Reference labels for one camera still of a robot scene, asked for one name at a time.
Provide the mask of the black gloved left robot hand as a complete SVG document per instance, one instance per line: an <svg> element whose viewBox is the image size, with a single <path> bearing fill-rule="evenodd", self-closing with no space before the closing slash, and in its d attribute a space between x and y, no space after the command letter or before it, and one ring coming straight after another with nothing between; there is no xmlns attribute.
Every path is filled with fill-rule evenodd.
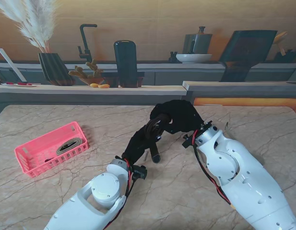
<svg viewBox="0 0 296 230"><path fill-rule="evenodd" d="M159 163L161 157L156 142L162 134L163 130L158 125L144 125L132 136L121 157L127 159L130 164L135 164L145 150L149 149L153 163Z"/></svg>

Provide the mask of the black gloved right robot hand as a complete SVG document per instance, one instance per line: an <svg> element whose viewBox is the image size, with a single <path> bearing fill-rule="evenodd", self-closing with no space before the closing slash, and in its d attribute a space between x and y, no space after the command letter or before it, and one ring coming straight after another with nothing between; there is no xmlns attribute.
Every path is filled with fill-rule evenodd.
<svg viewBox="0 0 296 230"><path fill-rule="evenodd" d="M170 134L195 131L204 124L197 110L186 100L171 100L157 104L150 113L150 119L155 119L160 114L166 114L171 118L172 123L164 125L164 130Z"/></svg>

